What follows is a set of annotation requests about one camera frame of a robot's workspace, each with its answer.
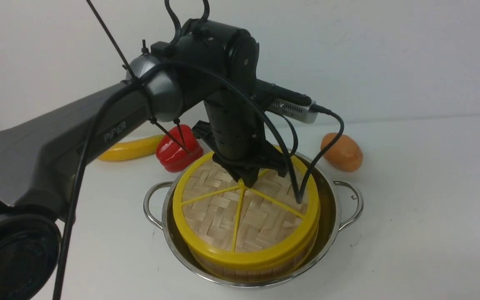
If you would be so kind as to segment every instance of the yellow plastic rim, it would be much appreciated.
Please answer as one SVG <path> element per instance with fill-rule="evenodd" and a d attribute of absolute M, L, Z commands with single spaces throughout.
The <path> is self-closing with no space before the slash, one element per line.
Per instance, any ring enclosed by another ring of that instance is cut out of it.
<path fill-rule="evenodd" d="M 268 247 L 261 251 L 257 252 L 234 252 L 232 247 L 231 251 L 225 251 L 217 247 L 208 245 L 202 239 L 200 239 L 190 228 L 188 222 L 185 219 L 183 213 L 183 205 L 187 203 L 193 203 L 194 201 L 205 199 L 211 195 L 219 194 L 229 190 L 242 190 L 242 195 L 238 201 L 236 218 L 235 218 L 235 231 L 233 233 L 233 245 L 236 243 L 236 233 L 238 231 L 238 223 L 240 222 L 240 211 L 242 207 L 242 199 L 245 191 L 248 189 L 242 182 L 239 182 L 238 186 L 230 187 L 225 190 L 219 190 L 210 194 L 200 196 L 196 199 L 191 199 L 183 202 L 183 193 L 185 186 L 188 183 L 190 176 L 198 169 L 203 163 L 212 159 L 212 152 L 204 155 L 202 158 L 194 162 L 181 176 L 179 183 L 175 188 L 173 193 L 173 217 L 175 223 L 179 228 L 179 233 L 189 245 L 190 249 L 196 252 L 198 255 L 203 258 L 208 259 L 211 262 L 219 264 L 223 267 L 228 268 L 255 268 L 255 269 L 264 269 L 272 268 L 278 266 L 282 263 L 288 262 L 299 252 L 301 252 L 305 247 L 307 247 L 309 241 L 314 238 L 316 229 L 318 227 L 318 221 L 320 218 L 320 199 L 318 197 L 318 189 L 316 187 L 316 182 L 312 175 L 307 180 L 307 196 L 309 205 L 305 215 L 301 215 L 298 212 L 295 212 L 296 215 L 302 218 L 301 224 L 297 229 L 284 241 Z M 301 172 L 305 174 L 307 167 L 297 158 L 292 157 L 293 165 Z M 287 207 L 287 210 L 293 210 L 287 205 L 282 205 L 282 207 Z"/>

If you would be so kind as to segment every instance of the robotic arm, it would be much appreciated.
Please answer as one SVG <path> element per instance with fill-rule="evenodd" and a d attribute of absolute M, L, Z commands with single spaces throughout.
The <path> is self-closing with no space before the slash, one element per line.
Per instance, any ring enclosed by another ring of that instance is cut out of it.
<path fill-rule="evenodd" d="M 55 269 L 61 241 L 55 221 L 67 221 L 88 129 L 107 99 L 131 84 L 132 72 L 143 78 L 168 61 L 190 63 L 227 78 L 263 110 L 305 123 L 316 118 L 309 97 L 257 79 L 259 44 L 245 29 L 188 20 L 173 42 L 142 52 L 122 82 L 0 131 L 0 299 L 32 298 Z M 265 139 L 263 120 L 215 77 L 174 67 L 143 89 L 127 93 L 101 118 L 87 163 L 146 121 L 171 122 L 204 102 L 209 122 L 192 130 L 235 180 L 252 186 L 261 168 L 287 174 L 282 153 Z"/>

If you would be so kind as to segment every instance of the pot handle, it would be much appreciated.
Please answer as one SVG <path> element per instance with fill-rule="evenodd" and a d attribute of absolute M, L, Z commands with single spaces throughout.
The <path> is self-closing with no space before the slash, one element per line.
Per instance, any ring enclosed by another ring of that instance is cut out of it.
<path fill-rule="evenodd" d="M 340 180 L 335 180 L 335 181 L 333 181 L 333 183 L 337 186 L 344 186 L 345 188 L 348 188 L 349 190 L 352 190 L 353 193 L 355 194 L 356 198 L 357 198 L 356 199 L 357 200 L 357 210 L 347 221 L 340 224 L 340 228 L 338 228 L 338 231 L 340 231 L 344 228 L 347 228 L 349 225 L 353 224 L 356 220 L 358 220 L 358 218 L 360 218 L 360 215 L 362 215 L 362 211 L 364 210 L 364 200 L 362 198 L 362 193 L 360 192 L 360 190 L 356 186 L 354 186 L 353 184 L 351 184 L 349 182 L 343 182 L 343 181 L 340 181 Z"/>
<path fill-rule="evenodd" d="M 143 212 L 144 212 L 145 216 L 147 217 L 147 220 L 149 220 L 149 222 L 151 222 L 154 226 L 157 226 L 158 228 L 160 228 L 160 230 L 163 230 L 162 222 L 159 221 L 157 218 L 155 218 L 155 216 L 153 216 L 153 214 L 149 210 L 149 200 L 151 199 L 151 196 L 153 196 L 153 194 L 157 190 L 160 190 L 162 188 L 167 188 L 167 187 L 169 188 L 169 187 L 172 186 L 172 184 L 173 184 L 173 182 L 158 183 L 158 184 L 152 186 L 147 191 L 147 194 L 145 194 L 145 197 L 143 198 Z"/>

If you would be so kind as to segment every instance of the piper logo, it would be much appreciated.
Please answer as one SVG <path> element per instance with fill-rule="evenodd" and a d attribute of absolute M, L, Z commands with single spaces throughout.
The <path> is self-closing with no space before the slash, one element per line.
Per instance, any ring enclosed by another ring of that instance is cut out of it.
<path fill-rule="evenodd" d="M 122 133 L 126 128 L 125 121 L 118 124 L 116 127 L 113 127 L 110 131 L 107 131 L 103 135 L 103 141 L 106 143 L 108 140 L 115 138 L 118 134 Z"/>

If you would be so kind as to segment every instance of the orange potato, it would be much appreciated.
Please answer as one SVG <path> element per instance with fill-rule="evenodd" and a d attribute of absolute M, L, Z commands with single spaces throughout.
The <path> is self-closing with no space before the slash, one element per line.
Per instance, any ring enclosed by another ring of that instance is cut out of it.
<path fill-rule="evenodd" d="M 322 139 L 320 150 L 325 148 L 337 134 L 326 134 Z M 344 172 L 354 172 L 362 165 L 364 155 L 357 143 L 348 135 L 342 135 L 323 156 L 333 167 Z"/>

